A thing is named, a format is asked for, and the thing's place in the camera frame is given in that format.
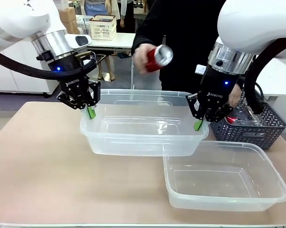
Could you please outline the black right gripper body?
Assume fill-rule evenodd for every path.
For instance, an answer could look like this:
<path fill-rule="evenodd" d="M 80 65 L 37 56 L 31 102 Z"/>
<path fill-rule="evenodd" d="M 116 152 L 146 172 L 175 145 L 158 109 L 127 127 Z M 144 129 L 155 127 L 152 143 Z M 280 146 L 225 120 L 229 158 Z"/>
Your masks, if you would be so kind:
<path fill-rule="evenodd" d="M 239 75 L 226 74 L 207 66 L 198 92 L 201 108 L 214 110 L 229 104 L 229 94 L 235 84 L 239 85 L 238 80 Z"/>

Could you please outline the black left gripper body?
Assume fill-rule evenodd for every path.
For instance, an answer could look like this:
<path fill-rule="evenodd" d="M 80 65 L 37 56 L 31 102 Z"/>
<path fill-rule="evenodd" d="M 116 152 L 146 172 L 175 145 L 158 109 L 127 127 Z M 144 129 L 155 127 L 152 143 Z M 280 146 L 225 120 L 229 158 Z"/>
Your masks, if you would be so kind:
<path fill-rule="evenodd" d="M 77 102 L 87 103 L 90 95 L 89 79 L 76 54 L 66 54 L 54 59 L 50 51 L 45 51 L 41 54 L 41 60 L 45 61 L 50 69 L 43 73 L 45 79 L 58 81 L 61 91 Z"/>

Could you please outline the person's right hand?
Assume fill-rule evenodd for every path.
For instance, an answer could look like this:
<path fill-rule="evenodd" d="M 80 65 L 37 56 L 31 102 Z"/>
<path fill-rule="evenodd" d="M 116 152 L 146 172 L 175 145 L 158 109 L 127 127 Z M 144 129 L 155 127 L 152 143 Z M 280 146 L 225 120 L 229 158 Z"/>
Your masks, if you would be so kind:
<path fill-rule="evenodd" d="M 145 65 L 148 63 L 147 54 L 156 48 L 156 46 L 152 44 L 143 43 L 138 48 L 135 49 L 133 54 L 133 59 L 136 68 L 140 72 L 140 74 L 146 74 L 147 70 Z"/>

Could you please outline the person's left hand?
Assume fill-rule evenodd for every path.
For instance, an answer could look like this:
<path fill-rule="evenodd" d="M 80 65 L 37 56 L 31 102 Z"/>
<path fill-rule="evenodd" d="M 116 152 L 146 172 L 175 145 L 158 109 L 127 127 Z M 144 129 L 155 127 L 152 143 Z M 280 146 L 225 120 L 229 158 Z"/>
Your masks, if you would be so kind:
<path fill-rule="evenodd" d="M 229 105 L 232 107 L 236 107 L 240 101 L 242 95 L 242 90 L 238 84 L 235 84 L 231 93 L 229 94 Z"/>

